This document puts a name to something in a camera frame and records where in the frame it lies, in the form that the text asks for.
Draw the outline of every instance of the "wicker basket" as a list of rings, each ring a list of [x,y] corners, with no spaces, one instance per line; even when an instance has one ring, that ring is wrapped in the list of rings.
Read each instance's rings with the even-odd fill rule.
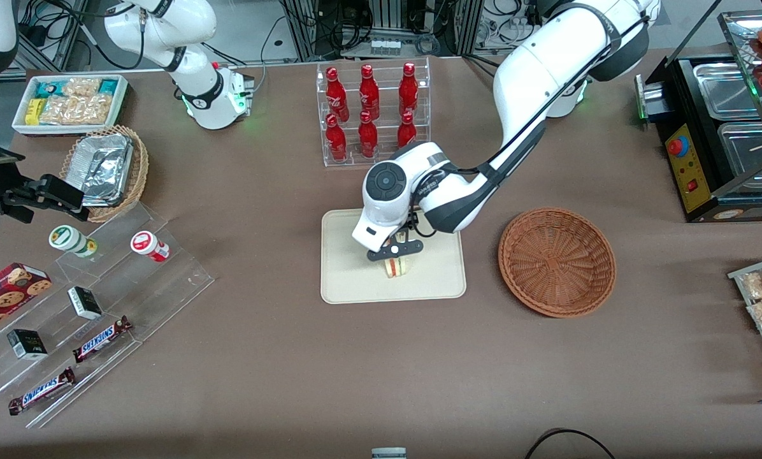
[[[108,136],[110,134],[123,134],[128,136],[134,142],[133,162],[129,166],[129,178],[127,179],[127,186],[124,191],[124,200],[115,207],[89,207],[89,221],[92,223],[103,223],[114,215],[121,212],[128,206],[133,205],[140,199],[140,195],[143,194],[143,189],[146,186],[146,174],[148,173],[148,153],[146,152],[146,145],[140,140],[140,137],[134,133],[133,130],[125,126],[113,126],[107,129],[101,129],[87,134],[87,136]],[[69,162],[72,161],[73,153],[75,153],[75,145],[69,149],[69,154],[64,160],[64,166],[61,168],[61,172],[58,177],[64,178],[69,170]]]
[[[512,220],[500,238],[500,273],[509,290],[552,317],[590,314],[614,290],[616,259],[590,221],[542,207]]]

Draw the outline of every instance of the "clear acrylic rack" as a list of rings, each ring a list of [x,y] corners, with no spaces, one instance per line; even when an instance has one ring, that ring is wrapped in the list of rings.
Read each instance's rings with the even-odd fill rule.
[[[156,263],[131,252],[131,236],[140,230],[151,231],[168,244],[169,258]],[[12,398],[30,392],[67,367],[75,373],[75,386],[16,416],[27,428],[51,421],[214,282],[197,259],[180,247],[166,229],[166,221],[142,203],[116,215],[90,237],[98,241],[96,253],[89,258],[70,253],[61,256],[47,268],[52,288],[0,323],[0,404],[5,416],[9,416]],[[75,285],[92,290],[103,316],[92,321],[76,316],[67,295]],[[127,316],[134,328],[76,364],[73,349],[122,316]],[[37,331],[47,357],[38,361],[16,358],[6,339],[14,328]]]
[[[415,64],[415,79],[418,80],[418,108],[413,113],[413,125],[417,131],[415,140],[416,142],[431,140],[431,81],[428,58],[384,59],[369,62],[373,66],[375,81],[378,82],[381,102],[380,116],[374,122],[378,129],[378,154],[373,159],[367,159],[361,155],[361,143],[358,139],[358,127],[361,124],[359,120],[361,100],[358,96],[358,87],[361,86],[361,65],[367,62],[335,61],[317,65],[316,98],[325,166],[372,166],[388,159],[398,150],[398,127],[401,125],[401,114],[398,111],[398,86],[401,84],[404,63],[406,62]],[[327,78],[325,78],[325,70],[328,67],[335,67],[338,70],[338,80],[347,92],[347,105],[350,110],[350,119],[341,124],[341,128],[347,137],[347,160],[342,163],[333,160],[325,137],[327,128],[325,117],[329,113]]]

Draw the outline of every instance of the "red glass bottle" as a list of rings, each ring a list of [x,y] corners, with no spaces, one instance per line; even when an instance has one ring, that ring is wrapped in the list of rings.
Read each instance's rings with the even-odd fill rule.
[[[361,65],[358,94],[361,96],[361,109],[367,110],[373,120],[378,119],[381,116],[381,100],[378,96],[378,83],[373,78],[373,66],[370,64]]]
[[[412,124],[412,112],[405,111],[401,116],[401,125],[398,127],[398,148],[403,148],[407,143],[413,142],[418,131]]]
[[[361,112],[358,137],[361,139],[361,155],[367,159],[373,159],[378,147],[378,129],[375,128],[373,117],[367,110]]]
[[[331,113],[341,122],[347,122],[350,119],[347,92],[344,91],[344,85],[338,81],[338,70],[335,67],[329,67],[325,75],[327,76],[327,104],[331,108]]]
[[[347,160],[347,137],[344,136],[344,130],[338,125],[338,119],[332,113],[327,114],[325,122],[327,123],[325,137],[327,137],[333,161],[343,163]]]
[[[403,114],[409,110],[415,113],[418,108],[418,80],[415,79],[415,64],[404,64],[404,77],[398,87],[398,112]]]

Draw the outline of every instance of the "cookie box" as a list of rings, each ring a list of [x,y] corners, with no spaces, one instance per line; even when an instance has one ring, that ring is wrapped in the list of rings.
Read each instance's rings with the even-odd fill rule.
[[[112,104],[110,105],[110,113],[106,117],[106,121],[103,124],[77,124],[67,126],[55,126],[55,125],[30,125],[25,122],[25,115],[31,104],[31,100],[36,97],[38,87],[43,84],[49,84],[50,82],[56,82],[66,80],[72,77],[79,78],[100,78],[103,80],[116,80],[118,86],[115,87],[115,91],[112,96]],[[19,104],[18,110],[16,110],[16,116],[13,117],[12,127],[17,133],[24,134],[25,136],[69,136],[75,134],[91,133],[102,128],[110,128],[115,125],[118,120],[118,116],[121,111],[122,103],[124,102],[124,96],[127,90],[127,79],[118,73],[79,73],[78,75],[44,75],[33,76],[27,82],[24,95],[22,96],[22,102]]]
[[[52,285],[43,271],[14,263],[0,271],[0,321]]]

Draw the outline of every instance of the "aluminum foil container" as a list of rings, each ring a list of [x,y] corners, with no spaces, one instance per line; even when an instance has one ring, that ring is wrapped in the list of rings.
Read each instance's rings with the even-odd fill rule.
[[[75,145],[64,180],[83,191],[85,207],[112,207],[124,200],[134,142],[123,134],[86,137]]]

